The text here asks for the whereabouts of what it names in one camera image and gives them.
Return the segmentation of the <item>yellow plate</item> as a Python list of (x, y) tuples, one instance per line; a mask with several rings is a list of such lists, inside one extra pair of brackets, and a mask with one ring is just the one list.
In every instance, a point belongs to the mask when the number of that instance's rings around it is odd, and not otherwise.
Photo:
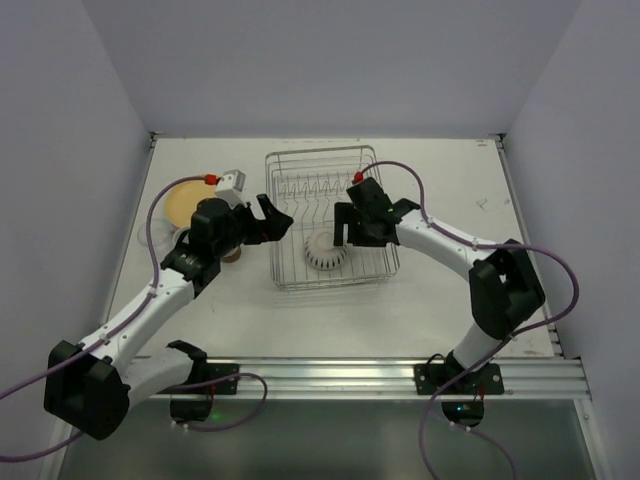
[(163, 205), (166, 219), (175, 229), (189, 227), (198, 204), (213, 198), (215, 190), (215, 185), (209, 185), (204, 180), (189, 180), (172, 187)]

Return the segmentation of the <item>white brown cup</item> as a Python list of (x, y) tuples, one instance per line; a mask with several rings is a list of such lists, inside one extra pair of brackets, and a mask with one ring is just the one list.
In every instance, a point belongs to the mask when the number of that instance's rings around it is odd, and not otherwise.
[(237, 247), (233, 249), (229, 254), (225, 255), (221, 261), (223, 263), (233, 263), (236, 262), (241, 257), (242, 251), (241, 247)]

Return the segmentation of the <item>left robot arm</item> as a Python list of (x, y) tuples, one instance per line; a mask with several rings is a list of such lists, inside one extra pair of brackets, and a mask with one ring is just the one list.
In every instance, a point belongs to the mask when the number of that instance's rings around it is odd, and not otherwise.
[(110, 436), (137, 404), (167, 389), (199, 390), (236, 379), (213, 375), (206, 353), (187, 342), (170, 342), (143, 360), (141, 348), (169, 319), (194, 301), (220, 274), (221, 263), (242, 245), (281, 240), (294, 220), (260, 194), (264, 214), (230, 206), (220, 198), (199, 203), (191, 225), (156, 264), (150, 284), (102, 328), (77, 344), (58, 343), (50, 352), (44, 408), (96, 440)]

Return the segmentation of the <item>clear glass tumbler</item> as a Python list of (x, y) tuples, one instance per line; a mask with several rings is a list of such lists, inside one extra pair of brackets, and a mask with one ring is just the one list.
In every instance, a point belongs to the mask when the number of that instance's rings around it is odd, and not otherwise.
[(156, 251), (166, 249), (172, 244), (171, 224), (160, 218), (145, 221), (138, 228), (137, 240), (145, 248), (153, 246)]

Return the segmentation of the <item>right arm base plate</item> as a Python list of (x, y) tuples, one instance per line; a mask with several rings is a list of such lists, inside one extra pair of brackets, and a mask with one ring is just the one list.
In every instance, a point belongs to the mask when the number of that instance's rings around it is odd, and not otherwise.
[[(454, 374), (442, 362), (419, 363), (413, 366), (413, 379), (418, 395), (434, 394), (453, 377)], [(502, 395), (505, 391), (499, 365), (489, 363), (448, 386), (442, 395)]]

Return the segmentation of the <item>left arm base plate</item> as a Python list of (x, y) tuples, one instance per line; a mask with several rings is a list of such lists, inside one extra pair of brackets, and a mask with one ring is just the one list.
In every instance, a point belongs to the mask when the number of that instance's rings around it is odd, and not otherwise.
[(240, 366), (236, 363), (200, 363), (187, 380), (166, 389), (171, 394), (196, 394), (204, 396), (235, 395)]

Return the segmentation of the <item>white striped bowl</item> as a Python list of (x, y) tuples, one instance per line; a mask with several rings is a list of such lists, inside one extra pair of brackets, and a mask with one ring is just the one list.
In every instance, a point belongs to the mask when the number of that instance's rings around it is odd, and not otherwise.
[(304, 242), (304, 256), (307, 263), (320, 271), (339, 268), (347, 257), (344, 246), (334, 245), (334, 233), (331, 229), (313, 231)]

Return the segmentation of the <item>pink mug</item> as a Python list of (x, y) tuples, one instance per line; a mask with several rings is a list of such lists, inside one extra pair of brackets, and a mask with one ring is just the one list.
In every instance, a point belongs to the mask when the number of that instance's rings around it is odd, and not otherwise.
[(183, 238), (185, 235), (188, 234), (188, 232), (190, 231), (189, 227), (181, 227), (178, 228), (172, 236), (172, 244), (173, 245), (177, 245), (180, 241), (181, 238)]

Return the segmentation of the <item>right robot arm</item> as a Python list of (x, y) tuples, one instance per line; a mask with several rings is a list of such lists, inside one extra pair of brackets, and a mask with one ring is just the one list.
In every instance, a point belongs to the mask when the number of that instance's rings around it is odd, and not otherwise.
[(347, 194), (347, 202), (334, 205), (336, 246), (394, 244), (430, 257), (468, 283), (473, 323), (445, 357), (442, 370), (429, 373), (438, 383), (466, 369), (483, 368), (487, 363), (483, 356), (507, 340), (545, 302), (530, 257), (519, 242), (510, 240), (504, 248), (484, 249), (470, 235), (446, 232), (418, 203), (405, 198), (391, 201), (372, 178), (355, 183)]

